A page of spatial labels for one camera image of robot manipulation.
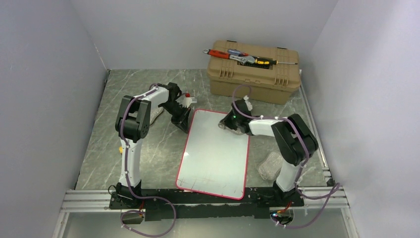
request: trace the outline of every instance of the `toolbox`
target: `toolbox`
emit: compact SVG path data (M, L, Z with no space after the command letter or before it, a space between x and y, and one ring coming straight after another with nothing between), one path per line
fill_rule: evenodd
M285 104L290 95L299 89L299 55L285 48L261 47L234 41L216 41L213 50L227 52L235 49L254 57L297 64L258 65L231 59L211 57L207 67L210 92L216 95L232 96L233 90L241 84L252 86L251 99ZM248 88L238 89L236 96L244 97Z

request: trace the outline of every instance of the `gray marble surface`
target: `gray marble surface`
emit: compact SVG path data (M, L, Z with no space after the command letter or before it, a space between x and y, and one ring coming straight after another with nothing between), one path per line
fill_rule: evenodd
M152 83L174 82L183 92L195 96L196 109L219 112L230 111L230 97L210 93L210 82L205 69L189 70L111 70L105 91L95 118L92 136L86 151L76 189L107 189L118 182L121 171L120 140L114 129L115 119L124 95L146 92ZM289 116L298 113L306 123L306 108L299 91L285 105L251 100L253 114ZM142 188L176 188L175 180L181 162L187 134L170 122L170 114L163 112L151 126L144 140L140 158ZM252 136L246 186L272 186L257 171L259 164L271 151L278 151L271 137ZM318 153L304 169L301 186L326 186Z

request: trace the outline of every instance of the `white cutting board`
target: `white cutting board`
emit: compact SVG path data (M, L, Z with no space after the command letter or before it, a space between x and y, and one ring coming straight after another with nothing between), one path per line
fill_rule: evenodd
M244 197L249 136L235 135L217 124L225 113L194 112L176 186L231 199Z

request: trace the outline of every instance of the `screwdriver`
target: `screwdriver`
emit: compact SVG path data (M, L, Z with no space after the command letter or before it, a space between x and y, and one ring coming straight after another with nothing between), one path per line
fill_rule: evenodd
M235 49L228 49L227 52L231 55L234 55L234 56L249 56L249 54L247 54L245 52L241 52L239 50L235 50ZM298 64L298 63L290 63L290 62L279 62L279 61L276 61L276 60L271 60L271 59L269 60L269 59L264 59L264 58L260 58L260 57L256 57L256 56L253 56L253 57L255 58L255 63L256 64L266 64L266 65L267 64L276 65L276 64L279 64L279 63L282 63L282 64Z

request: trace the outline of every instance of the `gray wall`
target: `gray wall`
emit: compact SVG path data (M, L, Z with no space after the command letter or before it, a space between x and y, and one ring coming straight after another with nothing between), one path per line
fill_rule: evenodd
M106 70L68 0L0 3L0 231L53 234Z
M304 72L363 238L420 237L420 2L340 0Z
M107 68L207 68L219 39L308 59L337 0L72 0Z

